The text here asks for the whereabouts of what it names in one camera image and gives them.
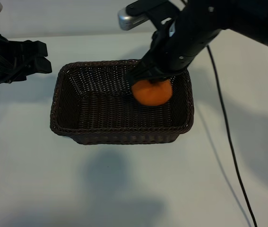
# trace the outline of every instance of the white table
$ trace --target white table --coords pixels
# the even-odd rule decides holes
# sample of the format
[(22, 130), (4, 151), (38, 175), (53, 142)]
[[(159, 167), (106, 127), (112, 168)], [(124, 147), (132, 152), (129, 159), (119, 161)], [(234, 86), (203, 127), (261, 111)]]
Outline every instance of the white table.
[[(53, 73), (0, 85), (0, 227), (250, 226), (205, 51), (189, 68), (189, 133), (164, 145), (83, 146), (49, 128), (58, 71), (140, 58), (151, 34), (32, 40), (47, 43)], [(212, 49), (242, 179), (268, 227), (268, 48), (227, 31)]]

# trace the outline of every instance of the black cable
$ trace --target black cable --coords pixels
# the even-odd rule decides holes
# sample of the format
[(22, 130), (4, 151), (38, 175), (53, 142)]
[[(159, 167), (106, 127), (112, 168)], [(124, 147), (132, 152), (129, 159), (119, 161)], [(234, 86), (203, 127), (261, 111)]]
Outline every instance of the black cable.
[(242, 189), (242, 192), (243, 192), (243, 195), (244, 195), (244, 198), (245, 198), (245, 201), (246, 201), (248, 210), (249, 210), (249, 212), (251, 214), (253, 224), (254, 224), (255, 227), (258, 227), (257, 222), (256, 222), (256, 218), (255, 218), (255, 216), (253, 214), (253, 211), (251, 209), (251, 205), (249, 203), (249, 200), (248, 200), (248, 197), (247, 197), (247, 194), (246, 194), (246, 191), (245, 191), (245, 188), (244, 188), (242, 179), (241, 179), (241, 175), (240, 175), (240, 172), (239, 172), (237, 158), (236, 158), (236, 155), (234, 153), (232, 138), (230, 136), (229, 123), (228, 123), (228, 119), (227, 119), (226, 108), (225, 108), (223, 97), (222, 97), (222, 92), (221, 92), (221, 87), (220, 87), (220, 82), (219, 82), (218, 71), (217, 71), (217, 68), (216, 68), (214, 56), (213, 56), (213, 54), (211, 52), (211, 49), (210, 49), (209, 45), (207, 46), (207, 50), (208, 50), (208, 53), (209, 53), (209, 56), (210, 56), (210, 59), (211, 59), (211, 62), (213, 64), (213, 68), (214, 68), (214, 71), (215, 71), (216, 83), (217, 83), (217, 88), (218, 88), (218, 93), (219, 93), (221, 107), (222, 107), (222, 110), (223, 110), (223, 115), (224, 115), (224, 120), (225, 120), (225, 125), (226, 125), (226, 131), (227, 131), (227, 136), (228, 136), (228, 141), (229, 141), (230, 149), (232, 150), (234, 167), (236, 169), (236, 173), (237, 173), (237, 176), (238, 176), (238, 179), (239, 179), (239, 182), (240, 182), (240, 186), (241, 186), (241, 189)]

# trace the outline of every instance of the white wall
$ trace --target white wall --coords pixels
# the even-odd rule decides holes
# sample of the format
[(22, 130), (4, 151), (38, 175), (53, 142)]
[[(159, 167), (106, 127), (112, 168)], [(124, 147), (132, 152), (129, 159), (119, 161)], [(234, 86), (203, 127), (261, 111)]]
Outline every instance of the white wall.
[[(135, 0), (0, 0), (0, 33), (7, 37), (120, 33), (117, 13)], [(179, 0), (172, 0), (182, 7)], [(150, 22), (134, 32), (152, 31)]]

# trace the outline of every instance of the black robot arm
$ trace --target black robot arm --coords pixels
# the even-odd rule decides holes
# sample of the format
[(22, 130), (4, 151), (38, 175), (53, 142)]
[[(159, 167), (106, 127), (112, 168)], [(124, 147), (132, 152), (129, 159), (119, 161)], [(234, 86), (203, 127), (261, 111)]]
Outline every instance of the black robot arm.
[(150, 50), (128, 74), (131, 85), (180, 74), (222, 30), (268, 46), (268, 0), (190, 0), (182, 11), (174, 8), (168, 0), (139, 0), (119, 12), (123, 30), (148, 19), (157, 28)]

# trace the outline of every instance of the brown woven basket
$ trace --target brown woven basket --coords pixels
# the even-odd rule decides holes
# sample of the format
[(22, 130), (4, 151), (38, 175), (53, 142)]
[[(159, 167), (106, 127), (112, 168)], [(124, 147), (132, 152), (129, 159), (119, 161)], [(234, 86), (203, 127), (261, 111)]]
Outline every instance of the brown woven basket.
[(125, 74), (138, 60), (77, 62), (59, 72), (51, 110), (51, 130), (80, 144), (169, 143), (193, 125), (188, 71), (171, 78), (173, 96), (147, 107), (131, 93)]

